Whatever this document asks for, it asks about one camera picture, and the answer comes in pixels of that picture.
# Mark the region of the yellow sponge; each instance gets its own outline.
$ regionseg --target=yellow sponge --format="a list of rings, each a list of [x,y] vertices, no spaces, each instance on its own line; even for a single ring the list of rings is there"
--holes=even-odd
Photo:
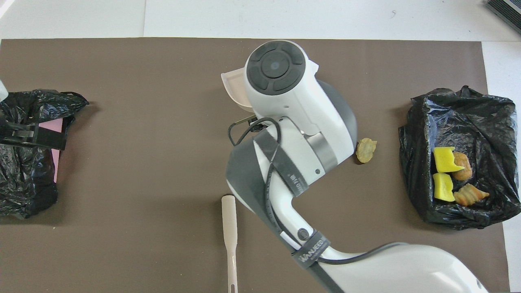
[[[439,173],[456,172],[465,169],[465,167],[457,166],[454,163],[453,146],[438,146],[434,148],[434,161],[436,161],[436,170]]]
[[[444,201],[454,201],[454,195],[452,194],[452,179],[449,174],[436,173],[432,176],[434,179],[434,197]]]

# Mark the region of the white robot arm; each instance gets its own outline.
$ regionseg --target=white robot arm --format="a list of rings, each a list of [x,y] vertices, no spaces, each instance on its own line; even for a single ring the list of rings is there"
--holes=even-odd
[[[267,126],[234,144],[226,170],[236,198],[329,292],[487,292],[457,258],[431,246],[390,243],[344,253],[291,202],[354,153],[356,119],[342,96],[318,81],[318,65],[290,41],[258,47],[246,61],[244,86]]]

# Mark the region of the black circular button pad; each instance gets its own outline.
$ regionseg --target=black circular button pad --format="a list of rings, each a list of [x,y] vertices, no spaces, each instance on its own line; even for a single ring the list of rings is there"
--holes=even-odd
[[[279,95],[293,89],[304,75],[304,54],[292,43],[271,41],[255,50],[246,66],[248,81],[266,95]]]

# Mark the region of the white stick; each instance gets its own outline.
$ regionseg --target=white stick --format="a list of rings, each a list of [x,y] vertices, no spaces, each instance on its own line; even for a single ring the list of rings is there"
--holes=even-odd
[[[237,211],[235,209],[235,197],[223,196],[222,203],[222,232],[225,237],[226,251],[228,252],[228,293],[237,293],[237,261],[235,249],[237,248]]]

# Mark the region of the black clip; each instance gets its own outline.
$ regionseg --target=black clip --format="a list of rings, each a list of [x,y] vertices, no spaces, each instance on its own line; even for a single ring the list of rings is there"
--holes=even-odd
[[[257,117],[253,116],[253,118],[248,120],[248,125],[251,125],[253,122],[255,122],[257,120],[258,120]],[[250,131],[251,132],[260,132],[261,130],[263,130],[266,127],[267,127],[266,125],[259,123],[259,124],[255,125],[254,127],[252,127],[252,130],[250,130]]]
[[[294,253],[291,257],[303,269],[307,269],[315,263],[320,255],[329,247],[331,242],[317,230],[314,230],[313,235]]]
[[[0,143],[15,147],[43,147],[64,150],[67,134],[31,123],[22,125],[8,122],[0,111]]]

